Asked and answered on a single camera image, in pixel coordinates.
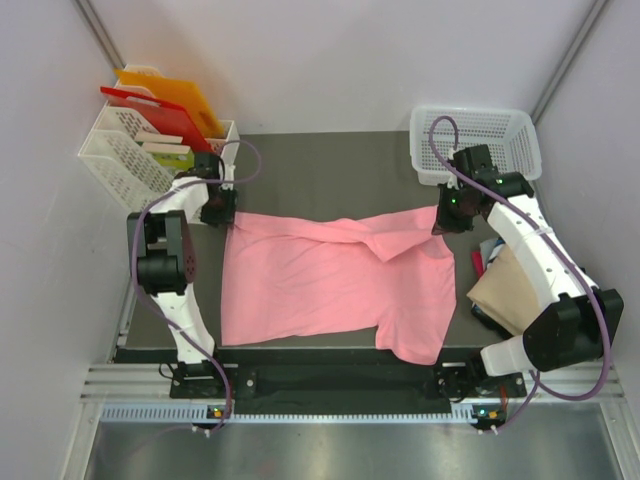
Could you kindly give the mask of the pink t shirt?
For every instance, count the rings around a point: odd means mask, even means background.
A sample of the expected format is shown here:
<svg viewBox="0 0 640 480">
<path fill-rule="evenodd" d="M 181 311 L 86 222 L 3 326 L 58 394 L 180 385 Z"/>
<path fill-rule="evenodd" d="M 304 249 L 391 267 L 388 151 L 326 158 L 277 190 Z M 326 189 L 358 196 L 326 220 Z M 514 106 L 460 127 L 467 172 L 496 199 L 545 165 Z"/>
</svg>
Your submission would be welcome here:
<svg viewBox="0 0 640 480">
<path fill-rule="evenodd" d="M 375 346 L 436 362 L 456 309 L 455 260 L 433 206 L 315 222 L 241 212 L 227 234 L 225 346 L 375 329 Z"/>
</svg>

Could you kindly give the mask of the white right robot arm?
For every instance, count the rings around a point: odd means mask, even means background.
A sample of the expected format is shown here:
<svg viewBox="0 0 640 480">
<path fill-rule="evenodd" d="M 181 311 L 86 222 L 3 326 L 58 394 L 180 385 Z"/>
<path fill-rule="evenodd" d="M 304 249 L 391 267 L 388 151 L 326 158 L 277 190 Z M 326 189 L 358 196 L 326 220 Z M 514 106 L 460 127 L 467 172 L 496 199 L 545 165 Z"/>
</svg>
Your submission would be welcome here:
<svg viewBox="0 0 640 480">
<path fill-rule="evenodd" d="M 518 172 L 502 174 L 485 145 L 452 151 L 440 185 L 434 232 L 462 233 L 483 217 L 511 249 L 533 287 L 539 312 L 523 333 L 483 348 L 467 370 L 469 388 L 487 396 L 505 375 L 548 372 L 605 357 L 623 300 L 575 265 L 545 221 L 533 188 Z"/>
</svg>

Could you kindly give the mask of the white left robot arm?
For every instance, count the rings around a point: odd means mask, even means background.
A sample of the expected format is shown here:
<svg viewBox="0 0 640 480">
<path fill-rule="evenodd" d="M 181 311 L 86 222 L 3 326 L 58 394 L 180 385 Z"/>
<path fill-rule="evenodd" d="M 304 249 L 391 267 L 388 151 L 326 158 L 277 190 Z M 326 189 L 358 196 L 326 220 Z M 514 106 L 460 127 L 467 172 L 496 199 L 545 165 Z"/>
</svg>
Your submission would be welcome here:
<svg viewBox="0 0 640 480">
<path fill-rule="evenodd" d="M 195 298 L 197 262 L 189 221 L 196 218 L 213 227 L 233 223 L 237 192 L 219 184 L 225 174 L 220 156 L 198 153 L 194 167 L 174 178 L 170 197 L 147 214 L 129 214 L 126 223 L 129 261 L 136 268 L 137 284 L 154 302 L 153 309 L 168 320 L 178 365 L 194 370 L 192 384 L 209 397 L 224 390 L 227 374 L 207 362 L 216 344 Z"/>
</svg>

